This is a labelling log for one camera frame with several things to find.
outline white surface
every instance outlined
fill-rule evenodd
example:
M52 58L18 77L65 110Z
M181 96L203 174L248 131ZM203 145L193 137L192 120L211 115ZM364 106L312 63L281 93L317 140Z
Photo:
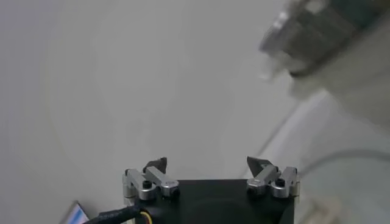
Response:
M283 1L0 3L2 223L122 206L121 174L233 178L296 100L258 80Z

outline yellow wire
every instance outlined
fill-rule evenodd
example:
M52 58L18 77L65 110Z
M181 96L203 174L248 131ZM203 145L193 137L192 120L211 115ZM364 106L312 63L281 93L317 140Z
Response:
M140 212L140 213L141 213L141 215L145 216L145 218L147 219L149 224L153 224L151 215L149 215L147 212Z

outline screw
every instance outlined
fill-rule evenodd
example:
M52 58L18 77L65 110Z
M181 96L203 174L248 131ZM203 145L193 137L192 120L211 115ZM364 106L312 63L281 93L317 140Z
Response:
M145 180L142 182L142 188L143 189L150 189L152 188L152 182L150 182L149 180Z
M275 181L275 184L276 184L276 186L278 186L278 187L285 187L285 185L286 185L286 183L285 183L285 181L284 181L283 179L277 179L277 180Z

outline laptop screen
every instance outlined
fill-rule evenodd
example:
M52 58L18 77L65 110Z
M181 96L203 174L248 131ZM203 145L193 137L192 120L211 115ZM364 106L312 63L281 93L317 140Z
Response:
M64 224L83 224L88 220L89 219L83 209L78 203L76 203L72 206L69 215L65 217Z

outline black cable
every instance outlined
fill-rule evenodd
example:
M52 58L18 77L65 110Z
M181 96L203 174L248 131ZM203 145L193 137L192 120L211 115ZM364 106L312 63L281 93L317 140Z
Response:
M346 159L346 158L369 158L378 161L384 161L390 163L390 153L381 152L378 150L372 149L347 149L340 152L331 153L330 155L324 156L321 159L310 163L308 166L304 167L299 175L301 178L308 175L313 170L318 167L332 162L337 159Z
M141 215L138 206L131 206L119 210L99 213L99 215L84 224L121 224Z

